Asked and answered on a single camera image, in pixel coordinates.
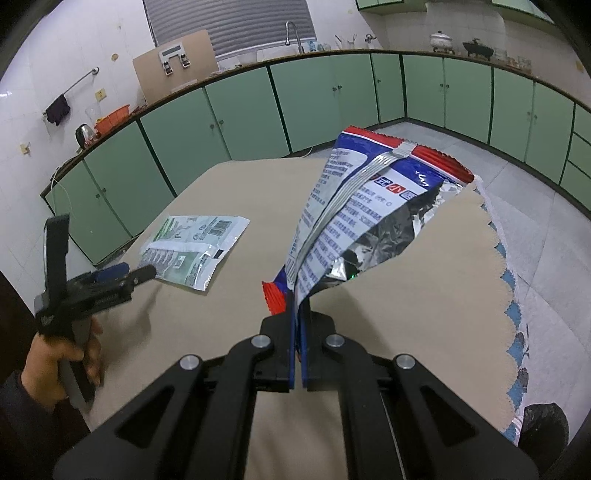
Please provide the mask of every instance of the faucet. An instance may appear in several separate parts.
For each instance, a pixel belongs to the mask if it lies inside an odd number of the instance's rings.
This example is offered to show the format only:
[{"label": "faucet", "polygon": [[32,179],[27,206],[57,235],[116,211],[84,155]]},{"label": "faucet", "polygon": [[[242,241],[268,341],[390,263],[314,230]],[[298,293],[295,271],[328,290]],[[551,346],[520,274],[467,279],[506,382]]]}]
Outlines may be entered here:
[{"label": "faucet", "polygon": [[285,22],[285,45],[290,45],[290,24],[294,26],[295,37],[297,38],[297,50],[300,53],[304,53],[304,47],[301,46],[300,34],[297,31],[296,24],[291,20]]}]

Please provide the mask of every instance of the black garbage bag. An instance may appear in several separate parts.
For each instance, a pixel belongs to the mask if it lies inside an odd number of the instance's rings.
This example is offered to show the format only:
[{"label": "black garbage bag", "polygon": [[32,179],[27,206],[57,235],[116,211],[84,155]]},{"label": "black garbage bag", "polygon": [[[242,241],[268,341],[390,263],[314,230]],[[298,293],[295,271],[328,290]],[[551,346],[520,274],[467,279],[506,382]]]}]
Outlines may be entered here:
[{"label": "black garbage bag", "polygon": [[556,403],[525,408],[519,448],[534,461],[540,477],[564,452],[569,442],[569,422]]}]

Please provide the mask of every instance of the finger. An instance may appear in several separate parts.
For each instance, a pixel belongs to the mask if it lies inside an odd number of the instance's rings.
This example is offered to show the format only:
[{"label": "finger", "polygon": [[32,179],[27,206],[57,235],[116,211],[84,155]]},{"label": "finger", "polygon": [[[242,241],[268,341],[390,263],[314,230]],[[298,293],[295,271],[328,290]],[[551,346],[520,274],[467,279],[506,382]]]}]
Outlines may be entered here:
[{"label": "finger", "polygon": [[84,358],[84,350],[68,339],[46,338],[46,342],[50,346],[50,356],[55,360],[80,362]]},{"label": "finger", "polygon": [[95,335],[103,333],[103,327],[100,326],[100,323],[95,316],[90,319],[90,331]]},{"label": "finger", "polygon": [[86,357],[91,363],[98,363],[100,360],[100,342],[96,337],[90,337],[86,344]]},{"label": "finger", "polygon": [[88,380],[94,383],[97,387],[100,385],[100,366],[99,364],[90,364],[86,367],[86,375]]}]

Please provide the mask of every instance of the human hand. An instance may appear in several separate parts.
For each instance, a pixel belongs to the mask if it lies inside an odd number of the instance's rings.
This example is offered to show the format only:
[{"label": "human hand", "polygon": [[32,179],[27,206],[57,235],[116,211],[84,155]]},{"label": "human hand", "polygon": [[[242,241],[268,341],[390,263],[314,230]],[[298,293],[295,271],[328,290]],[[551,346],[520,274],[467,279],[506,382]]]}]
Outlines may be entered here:
[{"label": "human hand", "polygon": [[57,402],[67,398],[66,391],[58,378],[59,360],[79,362],[84,360],[86,375],[95,385],[100,384],[100,342],[95,335],[103,329],[92,317],[90,338],[86,352],[75,343],[63,337],[46,337],[39,333],[31,342],[25,368],[21,373],[22,386],[29,396],[44,409],[53,412]]}]

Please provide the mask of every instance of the drawer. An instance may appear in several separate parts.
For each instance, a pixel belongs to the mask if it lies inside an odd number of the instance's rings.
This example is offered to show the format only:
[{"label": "drawer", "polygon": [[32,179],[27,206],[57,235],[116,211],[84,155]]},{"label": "drawer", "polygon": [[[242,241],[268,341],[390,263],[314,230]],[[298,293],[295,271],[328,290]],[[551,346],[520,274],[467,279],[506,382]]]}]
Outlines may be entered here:
[{"label": "drawer", "polygon": [[570,144],[569,161],[578,166],[587,175],[591,175],[591,145],[573,135]]},{"label": "drawer", "polygon": [[591,209],[591,179],[569,162],[566,163],[560,186]]},{"label": "drawer", "polygon": [[591,142],[591,113],[580,105],[577,105],[574,115],[574,131]]}]

